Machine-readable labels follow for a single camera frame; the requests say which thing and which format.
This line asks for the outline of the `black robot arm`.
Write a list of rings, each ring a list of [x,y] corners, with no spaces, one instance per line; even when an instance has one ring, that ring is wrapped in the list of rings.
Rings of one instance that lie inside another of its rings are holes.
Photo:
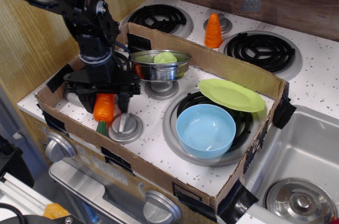
[[[126,113],[130,98],[140,94],[140,78],[128,69],[131,58],[118,58],[115,48],[130,51],[117,41],[119,23],[104,0],[24,0],[30,5],[59,14],[79,46],[84,68],[64,74],[68,90],[78,96],[90,113],[98,94],[116,94],[118,107]]]

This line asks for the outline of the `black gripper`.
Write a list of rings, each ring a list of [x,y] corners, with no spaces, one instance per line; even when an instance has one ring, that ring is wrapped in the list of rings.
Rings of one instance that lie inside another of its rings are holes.
[[[78,67],[64,74],[70,92],[74,92],[87,112],[93,113],[96,95],[118,95],[118,107],[128,112],[130,97],[140,94],[140,78],[130,70],[124,70],[112,57],[102,61],[90,61],[81,56]]]

